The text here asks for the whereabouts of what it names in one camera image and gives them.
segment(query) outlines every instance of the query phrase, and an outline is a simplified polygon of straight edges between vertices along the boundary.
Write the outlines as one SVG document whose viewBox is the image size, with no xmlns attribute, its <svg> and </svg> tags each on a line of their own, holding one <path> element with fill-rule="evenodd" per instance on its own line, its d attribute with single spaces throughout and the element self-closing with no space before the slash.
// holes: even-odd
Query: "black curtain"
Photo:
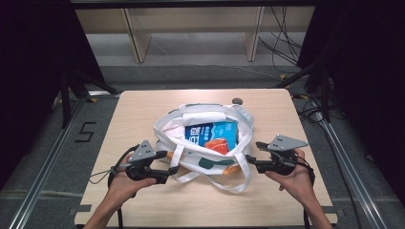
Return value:
<svg viewBox="0 0 405 229">
<path fill-rule="evenodd" d="M 15 0 L 0 8 L 0 188 L 30 152 L 60 91 L 60 76 L 75 69 L 104 82 L 69 0 L 58 2 L 63 5 Z"/>
<path fill-rule="evenodd" d="M 350 6 L 352 19 L 341 30 L 347 39 L 338 42 L 340 48 L 329 57 L 326 68 L 367 153 L 405 206 L 405 186 L 400 178 L 405 173 L 405 5 L 373 0 L 356 1 Z M 323 35 L 328 32 L 319 30 L 332 25 L 333 18 L 338 18 L 334 15 L 341 12 L 331 11 L 319 9 L 314 14 L 315 26 L 306 37 L 301 66 L 308 65 L 323 49 Z M 318 86 L 319 80 L 311 78 L 310 83 Z"/>
</svg>

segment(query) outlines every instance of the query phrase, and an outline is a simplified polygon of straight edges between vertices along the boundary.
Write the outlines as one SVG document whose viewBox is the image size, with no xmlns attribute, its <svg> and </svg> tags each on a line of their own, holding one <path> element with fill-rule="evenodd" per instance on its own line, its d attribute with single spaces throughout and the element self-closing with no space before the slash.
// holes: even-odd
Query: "gray floor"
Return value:
<svg viewBox="0 0 405 229">
<path fill-rule="evenodd" d="M 261 35 L 274 45 L 274 36 Z M 297 43 L 304 39 L 304 33 L 294 33 L 291 37 Z M 122 90 L 155 90 L 180 88 L 268 88 L 278 82 L 279 69 L 298 71 L 282 58 L 259 43 L 256 59 L 247 62 L 242 35 L 238 33 L 188 33 L 154 34 L 146 59 L 136 64 L 129 39 L 126 34 L 88 36 L 98 64 L 107 82 Z M 289 48 L 278 47 L 288 53 Z M 290 86 L 292 94 L 303 92 L 306 78 Z M 90 91 L 96 91 L 89 85 Z M 75 209 L 80 203 L 89 175 L 101 146 L 108 124 L 117 105 L 117 97 L 99 96 L 96 102 L 84 102 L 72 129 L 67 133 L 51 174 L 45 177 L 38 201 L 29 212 L 26 228 L 73 228 Z M 297 111 L 310 107 L 305 99 L 294 99 Z M 332 126 L 341 139 L 355 171 L 361 177 L 365 189 L 381 214 L 386 228 L 403 228 L 404 207 L 396 199 L 393 191 L 379 173 L 376 166 L 364 158 L 364 146 L 352 130 L 350 122 L 339 110 L 332 111 Z M 86 131 L 94 132 L 92 140 L 79 143 L 87 137 L 80 135 L 83 123 Z M 53 114 L 49 116 L 32 152 L 26 155 L 14 171 L 0 196 L 0 228 L 7 228 L 19 206 L 32 187 L 42 164 L 53 150 L 53 144 L 61 132 L 61 106 L 56 102 Z M 316 123 L 303 120 L 304 130 L 315 154 L 318 167 L 326 183 L 333 205 L 338 212 L 336 228 L 358 228 L 350 194 L 339 173 L 328 137 Z M 362 228 L 372 228 L 364 206 L 353 197 Z"/>
</svg>

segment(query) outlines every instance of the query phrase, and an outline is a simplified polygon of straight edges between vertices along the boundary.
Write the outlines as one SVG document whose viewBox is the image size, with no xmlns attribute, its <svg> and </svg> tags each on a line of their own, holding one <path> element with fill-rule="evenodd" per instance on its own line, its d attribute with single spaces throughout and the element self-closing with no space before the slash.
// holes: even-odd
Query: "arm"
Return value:
<svg viewBox="0 0 405 229">
<path fill-rule="evenodd" d="M 303 151 L 296 149 L 295 153 L 299 157 L 305 158 Z M 288 176 L 282 176 L 275 172 L 267 171 L 266 176 L 279 182 L 280 191 L 286 189 L 303 205 L 309 215 L 310 221 L 316 228 L 332 228 L 313 191 L 307 168 L 298 165 Z"/>
<path fill-rule="evenodd" d="M 119 172 L 113 179 L 104 200 L 96 208 L 94 214 L 84 226 L 85 229 L 105 228 L 111 216 L 139 189 L 156 183 L 153 178 L 133 181 L 125 172 Z"/>
</svg>

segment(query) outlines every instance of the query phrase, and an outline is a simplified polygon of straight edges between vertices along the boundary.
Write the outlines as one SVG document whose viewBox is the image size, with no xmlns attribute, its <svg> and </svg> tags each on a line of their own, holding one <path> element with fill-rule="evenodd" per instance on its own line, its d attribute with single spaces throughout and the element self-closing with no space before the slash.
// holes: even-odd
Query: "wooden table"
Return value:
<svg viewBox="0 0 405 229">
<path fill-rule="evenodd" d="M 101 146 L 93 174 L 109 169 L 128 148 L 144 139 L 155 146 L 155 121 L 181 104 L 231 104 L 236 97 L 243 100 L 244 107 L 255 118 L 253 156 L 268 159 L 269 154 L 259 151 L 254 142 L 270 142 L 277 134 L 307 140 L 289 93 L 284 89 L 124 92 Z M 315 171 L 316 196 L 323 207 L 330 209 L 330 196 L 310 146 L 303 150 Z M 168 165 L 160 161 L 155 161 L 151 167 L 168 169 Z M 278 183 L 258 174 L 252 165 L 251 170 L 251 182 L 240 195 L 217 189 L 205 177 L 185 184 L 169 178 L 164 185 L 140 190 L 136 198 L 130 199 L 122 207 L 124 225 L 157 228 L 303 225 L 302 206 L 286 191 L 280 192 Z M 236 174 L 229 178 L 235 180 L 241 176 Z M 91 211 L 77 213 L 76 224 L 85 224 L 93 214 L 107 192 L 106 182 L 105 178 L 99 184 L 88 184 L 81 205 L 91 204 Z M 337 215 L 333 211 L 327 217 L 331 222 L 337 222 Z M 111 218 L 108 226 L 117 226 L 117 216 Z"/>
</svg>

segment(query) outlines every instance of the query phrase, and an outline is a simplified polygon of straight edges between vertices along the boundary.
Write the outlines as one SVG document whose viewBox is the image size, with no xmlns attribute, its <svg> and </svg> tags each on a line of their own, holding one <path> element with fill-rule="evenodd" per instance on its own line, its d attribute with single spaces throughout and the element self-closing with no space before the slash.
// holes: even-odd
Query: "bag handle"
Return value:
<svg viewBox="0 0 405 229">
<path fill-rule="evenodd" d="M 175 150 L 175 152 L 173 154 L 173 157 L 172 157 L 172 159 L 170 161 L 170 167 L 176 167 L 176 166 L 178 166 L 180 164 L 180 159 L 181 159 L 182 153 L 184 152 L 184 148 L 185 147 L 182 146 L 182 145 L 178 145 L 176 147 L 176 150 Z M 240 194 L 247 187 L 247 185 L 250 183 L 250 178 L 251 178 L 250 169 L 249 169 L 249 165 L 247 164 L 245 155 L 242 152 L 239 152 L 239 153 L 235 154 L 234 156 L 235 156 L 236 160 L 238 161 L 239 166 L 242 169 L 242 172 L 244 173 L 244 176 L 245 176 L 245 182 L 244 183 L 239 184 L 239 185 L 234 186 L 234 187 L 229 187 L 229 186 L 223 186 L 213 176 L 205 175 L 205 177 L 212 184 L 214 184 L 216 187 L 218 187 L 220 189 L 229 191 L 229 192 L 234 193 L 234 194 Z M 176 180 L 178 183 L 185 183 L 185 182 L 190 181 L 190 180 L 192 180 L 192 179 L 194 179 L 196 177 L 199 177 L 201 175 L 202 174 L 200 174 L 200 173 L 190 171 L 189 173 L 187 173 L 187 174 L 185 174 L 183 176 L 180 176 L 180 177 L 178 177 L 177 174 L 174 174 L 174 175 L 172 175 L 172 178 L 174 180 Z"/>
</svg>

